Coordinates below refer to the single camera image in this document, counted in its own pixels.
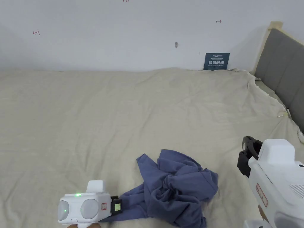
red pen mark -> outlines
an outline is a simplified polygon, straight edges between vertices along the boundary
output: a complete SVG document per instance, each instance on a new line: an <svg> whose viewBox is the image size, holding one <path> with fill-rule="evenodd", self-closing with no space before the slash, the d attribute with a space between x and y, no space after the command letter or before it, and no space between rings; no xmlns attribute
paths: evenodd
<svg viewBox="0 0 304 228"><path fill-rule="evenodd" d="M38 33L38 34L40 35L40 33L39 33L39 30L38 30L38 29L37 29L37 32L33 31L33 34L34 34L34 35L36 35L36 33Z"/></svg>

finger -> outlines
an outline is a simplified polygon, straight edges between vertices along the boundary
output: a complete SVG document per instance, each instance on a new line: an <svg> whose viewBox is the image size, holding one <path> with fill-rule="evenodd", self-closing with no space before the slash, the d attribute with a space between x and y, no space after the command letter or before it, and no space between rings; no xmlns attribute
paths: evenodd
<svg viewBox="0 0 304 228"><path fill-rule="evenodd" d="M88 228L101 228L101 226L98 223L93 223Z"/></svg>
<svg viewBox="0 0 304 228"><path fill-rule="evenodd" d="M68 228L78 228L76 224L70 225ZM88 228L101 228L101 226L98 223L93 223Z"/></svg>

beige bed sheet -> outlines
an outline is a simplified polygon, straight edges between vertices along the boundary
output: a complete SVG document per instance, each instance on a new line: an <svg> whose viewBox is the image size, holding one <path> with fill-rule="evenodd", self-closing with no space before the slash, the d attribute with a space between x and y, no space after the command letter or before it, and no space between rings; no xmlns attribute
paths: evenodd
<svg viewBox="0 0 304 228"><path fill-rule="evenodd" d="M1 227L65 227L57 204L103 179L120 195L142 183L136 158L182 152L219 174L219 191L202 209L208 227L259 219L237 169L242 138L288 139L304 162L298 127L248 72L0 73ZM171 227L156 218L107 227Z"/></svg>

sticker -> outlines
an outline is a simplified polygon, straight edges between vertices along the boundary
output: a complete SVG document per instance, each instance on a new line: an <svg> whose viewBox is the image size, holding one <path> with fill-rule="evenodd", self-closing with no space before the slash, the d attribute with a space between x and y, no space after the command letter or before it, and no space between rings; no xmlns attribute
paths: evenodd
<svg viewBox="0 0 304 228"><path fill-rule="evenodd" d="M101 210L106 210L107 209L107 203L102 203L101 204Z"/></svg>
<svg viewBox="0 0 304 228"><path fill-rule="evenodd" d="M120 211L120 203L119 204L115 204L115 211Z"/></svg>
<svg viewBox="0 0 304 228"><path fill-rule="evenodd" d="M261 197L261 200L263 201L265 207L267 207L268 206L268 200L267 200L265 194L263 193L261 187L259 186L259 184L257 184L256 190L257 190L257 193L259 194L259 196Z"/></svg>

gray headboard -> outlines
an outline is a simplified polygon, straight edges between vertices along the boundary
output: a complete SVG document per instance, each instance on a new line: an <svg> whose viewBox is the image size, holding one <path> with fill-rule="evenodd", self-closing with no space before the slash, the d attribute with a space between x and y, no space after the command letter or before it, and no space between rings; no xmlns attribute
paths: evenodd
<svg viewBox="0 0 304 228"><path fill-rule="evenodd" d="M304 45L272 29L255 76L275 91L304 132Z"/></svg>

